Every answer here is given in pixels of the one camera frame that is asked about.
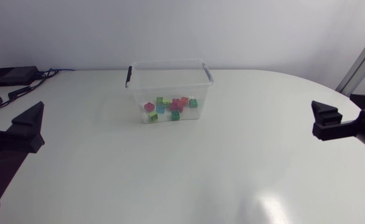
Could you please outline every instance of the yellow-green cube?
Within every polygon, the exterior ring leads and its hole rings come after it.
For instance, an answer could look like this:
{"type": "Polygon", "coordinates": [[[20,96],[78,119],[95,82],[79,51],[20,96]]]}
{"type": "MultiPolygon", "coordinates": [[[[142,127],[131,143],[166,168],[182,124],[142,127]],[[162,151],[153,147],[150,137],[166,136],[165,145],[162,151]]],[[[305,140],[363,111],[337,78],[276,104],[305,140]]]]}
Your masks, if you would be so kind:
{"type": "Polygon", "coordinates": [[[155,111],[149,113],[148,115],[149,115],[149,121],[151,122],[157,121],[158,116],[155,111]]]}
{"type": "Polygon", "coordinates": [[[170,100],[163,100],[164,107],[170,108],[171,101],[170,100]]]}
{"type": "Polygon", "coordinates": [[[157,97],[156,98],[156,104],[157,105],[162,105],[163,104],[163,98],[162,97],[157,97]]]}

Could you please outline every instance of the black handle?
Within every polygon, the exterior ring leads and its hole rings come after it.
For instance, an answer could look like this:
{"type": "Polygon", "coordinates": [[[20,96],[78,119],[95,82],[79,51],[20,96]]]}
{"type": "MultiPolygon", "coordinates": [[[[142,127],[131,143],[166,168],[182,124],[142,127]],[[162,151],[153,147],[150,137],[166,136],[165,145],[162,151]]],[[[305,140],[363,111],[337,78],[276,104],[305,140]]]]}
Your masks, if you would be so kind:
{"type": "Polygon", "coordinates": [[[126,88],[127,88],[127,82],[130,81],[131,73],[132,72],[132,66],[128,67],[128,73],[127,73],[127,80],[126,80],[126,88]]]}

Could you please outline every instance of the blue cube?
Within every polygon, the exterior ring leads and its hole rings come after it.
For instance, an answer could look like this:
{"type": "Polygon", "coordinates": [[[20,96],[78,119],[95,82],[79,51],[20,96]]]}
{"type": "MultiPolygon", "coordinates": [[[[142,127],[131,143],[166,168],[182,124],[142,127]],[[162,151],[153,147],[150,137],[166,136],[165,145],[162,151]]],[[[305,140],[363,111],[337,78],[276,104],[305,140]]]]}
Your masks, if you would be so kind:
{"type": "Polygon", "coordinates": [[[164,105],[156,105],[156,112],[164,114],[164,105]]]}

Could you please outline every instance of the power adapter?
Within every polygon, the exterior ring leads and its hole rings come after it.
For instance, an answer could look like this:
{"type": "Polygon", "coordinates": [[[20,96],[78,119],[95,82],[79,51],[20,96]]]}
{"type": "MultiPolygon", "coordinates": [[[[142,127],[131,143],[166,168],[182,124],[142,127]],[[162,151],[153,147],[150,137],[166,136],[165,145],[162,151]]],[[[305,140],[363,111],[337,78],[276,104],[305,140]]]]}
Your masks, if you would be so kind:
{"type": "Polygon", "coordinates": [[[37,72],[36,66],[0,68],[0,86],[30,85],[37,72]]]}

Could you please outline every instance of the white wall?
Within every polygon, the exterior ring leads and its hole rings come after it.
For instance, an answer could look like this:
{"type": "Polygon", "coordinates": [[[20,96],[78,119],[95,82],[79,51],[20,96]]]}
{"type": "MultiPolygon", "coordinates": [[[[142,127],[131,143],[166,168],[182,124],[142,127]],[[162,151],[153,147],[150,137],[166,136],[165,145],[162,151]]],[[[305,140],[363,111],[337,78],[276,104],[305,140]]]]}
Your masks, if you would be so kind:
{"type": "Polygon", "coordinates": [[[0,67],[200,57],[335,88],[364,46],[365,0],[0,0],[0,67]]]}

